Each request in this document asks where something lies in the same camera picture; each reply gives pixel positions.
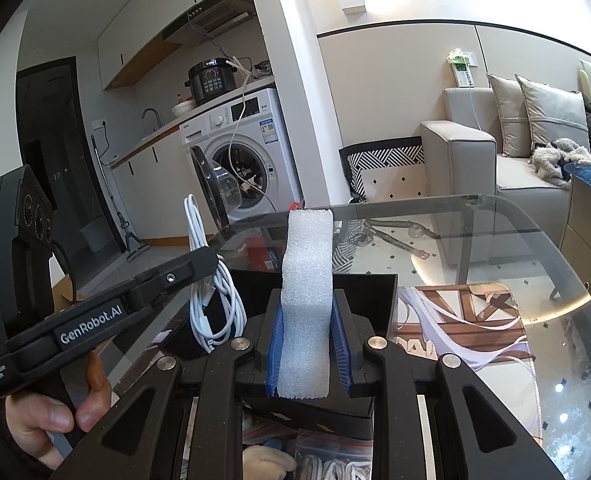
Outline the person's left hand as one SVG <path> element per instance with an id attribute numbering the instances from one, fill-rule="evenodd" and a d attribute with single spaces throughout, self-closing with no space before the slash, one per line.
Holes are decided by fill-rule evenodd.
<path id="1" fill-rule="evenodd" d="M 0 400 L 0 479 L 47 479 L 63 462 L 50 434 L 88 432 L 111 408 L 112 390 L 96 351 L 87 356 L 88 396 L 76 410 L 44 394 L 21 391 Z"/>

